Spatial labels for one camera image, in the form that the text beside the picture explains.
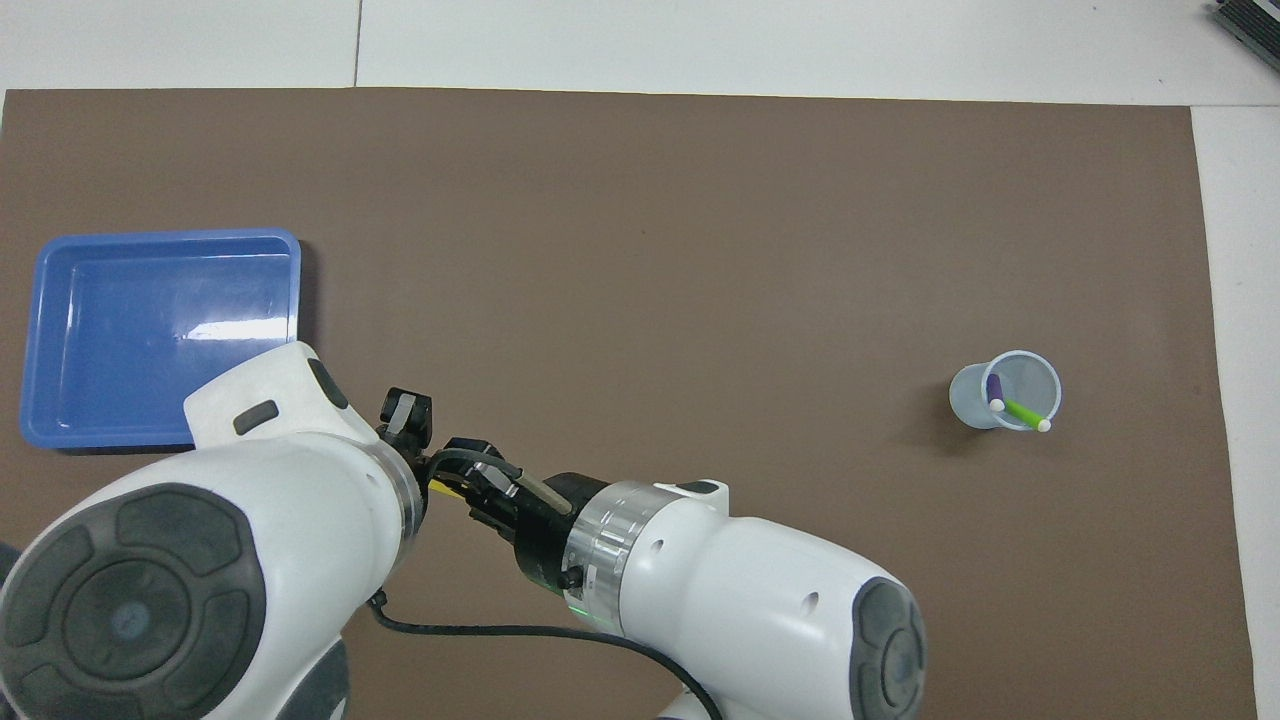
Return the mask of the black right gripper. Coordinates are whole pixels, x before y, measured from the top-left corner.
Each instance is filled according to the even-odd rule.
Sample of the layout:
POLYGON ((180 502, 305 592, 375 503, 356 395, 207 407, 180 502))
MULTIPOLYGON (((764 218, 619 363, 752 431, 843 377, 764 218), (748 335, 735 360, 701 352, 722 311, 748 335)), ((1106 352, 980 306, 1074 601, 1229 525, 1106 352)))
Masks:
POLYGON ((584 562, 564 560, 570 533, 581 511, 608 484, 572 471, 553 475, 548 484, 570 501, 567 514, 526 489, 509 497, 485 484, 468 495, 470 516, 511 543, 518 569, 530 582, 556 593, 579 591, 586 571, 584 562))

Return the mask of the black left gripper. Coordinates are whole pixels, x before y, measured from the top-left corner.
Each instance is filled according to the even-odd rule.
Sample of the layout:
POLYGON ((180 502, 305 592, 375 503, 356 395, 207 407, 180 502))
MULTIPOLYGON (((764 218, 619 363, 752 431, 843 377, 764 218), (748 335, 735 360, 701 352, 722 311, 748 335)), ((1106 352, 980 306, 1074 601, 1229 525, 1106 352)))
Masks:
MULTIPOLYGON (((413 391, 392 387, 379 413, 379 439, 387 445, 406 469, 402 489, 408 493, 408 530, 420 530, 430 503, 430 483, 425 448, 433 437, 433 400, 413 391)), ((466 501, 495 497, 512 498, 520 492, 502 452, 485 439, 453 438, 440 448, 440 492, 466 501)))

